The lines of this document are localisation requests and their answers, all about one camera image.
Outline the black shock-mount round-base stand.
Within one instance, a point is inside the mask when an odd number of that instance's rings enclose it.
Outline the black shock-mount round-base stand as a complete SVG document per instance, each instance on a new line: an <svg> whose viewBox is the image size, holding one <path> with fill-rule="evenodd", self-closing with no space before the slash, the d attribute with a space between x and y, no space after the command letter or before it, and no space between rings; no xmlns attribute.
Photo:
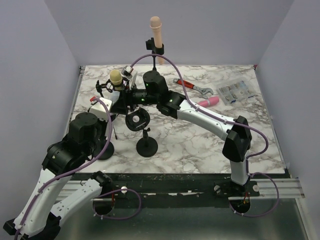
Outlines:
<svg viewBox="0 0 320 240"><path fill-rule="evenodd" d="M132 132L142 131L142 138L136 143L136 151L144 158L152 157L158 151L157 141L148 135L148 132L151 131L148 127L149 123L150 115L142 107L125 116L125 124L129 130Z"/></svg>

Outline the beige microphone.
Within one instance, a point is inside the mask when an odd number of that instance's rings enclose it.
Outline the beige microphone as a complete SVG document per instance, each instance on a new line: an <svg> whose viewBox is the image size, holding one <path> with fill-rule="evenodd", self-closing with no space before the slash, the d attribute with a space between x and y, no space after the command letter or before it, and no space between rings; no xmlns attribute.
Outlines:
<svg viewBox="0 0 320 240"><path fill-rule="evenodd" d="M119 70L114 69L109 73L109 79L115 91L121 91L123 87L123 76Z"/></svg>

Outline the white grey-headed microphone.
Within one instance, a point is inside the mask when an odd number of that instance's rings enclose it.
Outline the white grey-headed microphone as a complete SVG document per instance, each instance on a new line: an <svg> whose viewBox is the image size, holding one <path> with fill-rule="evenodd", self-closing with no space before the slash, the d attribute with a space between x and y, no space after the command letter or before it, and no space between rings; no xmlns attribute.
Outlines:
<svg viewBox="0 0 320 240"><path fill-rule="evenodd" d="M120 93L120 91L113 91L109 96L109 100L111 100L112 103L115 104L119 100Z"/></svg>

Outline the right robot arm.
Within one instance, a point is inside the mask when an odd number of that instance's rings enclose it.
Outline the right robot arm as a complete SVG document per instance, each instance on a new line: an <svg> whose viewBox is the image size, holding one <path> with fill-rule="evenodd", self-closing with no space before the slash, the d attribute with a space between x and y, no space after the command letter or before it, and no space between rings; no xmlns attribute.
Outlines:
<svg viewBox="0 0 320 240"><path fill-rule="evenodd" d="M156 70L150 70L142 76L144 89L137 88L135 78L133 69L110 72L111 92L119 94L111 111L128 115L139 105L155 105L165 116L208 130L224 141L222 154L230 161L231 167L230 191L236 196L247 192L249 170L246 155L252 140L247 119L219 115L194 103L186 95L169 90L165 78Z"/></svg>

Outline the pink microphone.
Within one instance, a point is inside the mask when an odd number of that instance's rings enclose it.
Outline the pink microphone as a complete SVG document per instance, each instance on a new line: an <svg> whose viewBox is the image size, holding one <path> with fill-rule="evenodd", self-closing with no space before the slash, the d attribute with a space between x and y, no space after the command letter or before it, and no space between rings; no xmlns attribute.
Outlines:
<svg viewBox="0 0 320 240"><path fill-rule="evenodd" d="M219 103L220 99L218 96L212 96L209 97L208 99L205 99L203 101L198 102L197 104L201 107L207 108L210 106L215 106Z"/></svg>

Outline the black tripod shock-mount stand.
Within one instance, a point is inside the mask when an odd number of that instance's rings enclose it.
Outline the black tripod shock-mount stand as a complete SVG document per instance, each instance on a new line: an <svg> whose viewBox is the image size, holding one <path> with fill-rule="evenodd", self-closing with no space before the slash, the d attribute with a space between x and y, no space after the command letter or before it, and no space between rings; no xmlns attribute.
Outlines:
<svg viewBox="0 0 320 240"><path fill-rule="evenodd" d="M124 77L122 77L122 81L123 81L123 90L120 90L119 92L122 92L122 94L123 94L123 91L124 91L124 89L126 88L126 80L125 80ZM110 79L108 79L108 80L106 81L106 83L100 83L100 81L98 80L98 81L96 82L95 88L96 88L96 91L100 94L100 96L101 96L102 98L105 98L105 96L104 96L104 94L103 94L103 89L106 89L110 94L111 94L112 92L116 91L116 90L114 90L114 87L113 87Z"/></svg>

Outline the black clip round-base stand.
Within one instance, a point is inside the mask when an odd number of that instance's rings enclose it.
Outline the black clip round-base stand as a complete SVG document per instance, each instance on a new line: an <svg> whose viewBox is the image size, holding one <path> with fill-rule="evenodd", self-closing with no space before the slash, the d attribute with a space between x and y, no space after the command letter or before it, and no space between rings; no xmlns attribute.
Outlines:
<svg viewBox="0 0 320 240"><path fill-rule="evenodd" d="M93 156L96 157L98 154L100 154L100 152L102 151L102 149L104 148L106 144L106 141L99 141L97 144L97 147L94 151ZM111 158L114 154L115 148L114 145L110 142L106 148L106 150L103 152L103 154L98 158L98 160L100 161L105 161L108 160L109 158Z"/></svg>

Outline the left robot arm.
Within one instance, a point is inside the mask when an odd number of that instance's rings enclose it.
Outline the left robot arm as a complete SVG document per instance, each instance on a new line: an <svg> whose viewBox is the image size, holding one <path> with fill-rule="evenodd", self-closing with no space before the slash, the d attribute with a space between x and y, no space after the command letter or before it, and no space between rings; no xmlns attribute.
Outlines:
<svg viewBox="0 0 320 240"><path fill-rule="evenodd" d="M65 221L85 203L99 196L107 197L111 179L97 171L74 193L57 202L63 187L89 156L100 157L101 150L114 150L106 141L113 129L114 116L102 120L93 113L79 113L70 122L67 135L47 149L36 187L21 213L4 223L10 235L23 240L53 240Z"/></svg>

